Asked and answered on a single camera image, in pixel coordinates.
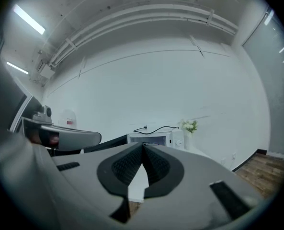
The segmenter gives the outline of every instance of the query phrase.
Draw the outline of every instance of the black cable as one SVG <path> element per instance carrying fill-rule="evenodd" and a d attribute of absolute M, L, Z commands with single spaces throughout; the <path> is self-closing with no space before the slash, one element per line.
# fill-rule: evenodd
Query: black cable
<path fill-rule="evenodd" d="M 138 129 L 134 130 L 133 132 L 141 133 L 141 134 L 143 134 L 143 135 L 150 135 L 150 134 L 152 134 L 152 133 L 155 133 L 155 132 L 158 131 L 159 129 L 162 129 L 162 128 L 165 128 L 165 127 L 168 127 L 168 128 L 179 128 L 178 126 L 177 126 L 177 127 L 163 126 L 163 127 L 158 128 L 158 129 L 156 129 L 155 131 L 152 131 L 152 132 L 150 132 L 150 133 L 143 133 L 143 132 L 138 131 L 139 129 L 146 128 L 146 127 L 143 127 L 143 128 L 138 128 Z"/>

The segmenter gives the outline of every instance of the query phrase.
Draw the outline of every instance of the microwave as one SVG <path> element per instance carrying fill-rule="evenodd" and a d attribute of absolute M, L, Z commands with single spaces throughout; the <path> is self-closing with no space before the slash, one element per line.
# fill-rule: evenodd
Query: microwave
<path fill-rule="evenodd" d="M 147 142 L 175 149 L 184 149 L 184 134 L 183 130 L 178 128 L 168 132 L 155 132 L 149 135 L 132 133 L 127 134 L 127 142 Z"/>

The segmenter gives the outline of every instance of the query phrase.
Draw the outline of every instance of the brown wood floor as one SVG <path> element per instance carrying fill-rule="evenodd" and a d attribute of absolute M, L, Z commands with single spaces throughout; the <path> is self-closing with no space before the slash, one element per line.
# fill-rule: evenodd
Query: brown wood floor
<path fill-rule="evenodd" d="M 264 198 L 268 198 L 284 181 L 284 159 L 256 153 L 235 174 L 256 188 Z"/>

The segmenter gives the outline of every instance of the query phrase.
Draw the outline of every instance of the vase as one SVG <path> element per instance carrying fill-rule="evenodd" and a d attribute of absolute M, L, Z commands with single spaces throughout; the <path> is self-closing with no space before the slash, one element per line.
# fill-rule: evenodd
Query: vase
<path fill-rule="evenodd" d="M 193 134 L 186 129 L 183 131 L 184 135 L 184 148 L 188 151 L 193 150 L 195 147 Z"/>

